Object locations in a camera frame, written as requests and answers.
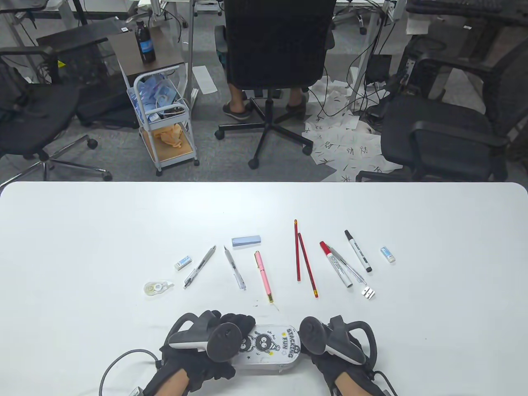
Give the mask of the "person's left hand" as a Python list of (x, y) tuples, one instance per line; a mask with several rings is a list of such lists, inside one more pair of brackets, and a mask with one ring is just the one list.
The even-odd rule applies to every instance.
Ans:
[(232, 379), (236, 370), (231, 360), (255, 325), (255, 318), (245, 314), (183, 315), (160, 348), (161, 367), (144, 394), (182, 396), (199, 390), (207, 380)]

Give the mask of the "person's right hand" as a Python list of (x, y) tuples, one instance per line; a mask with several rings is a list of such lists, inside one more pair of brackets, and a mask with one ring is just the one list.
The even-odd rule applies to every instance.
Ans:
[(351, 364), (336, 355), (311, 353), (302, 343), (301, 352), (309, 356), (322, 373), (330, 392), (341, 396), (382, 396), (383, 391), (372, 381), (363, 365)]

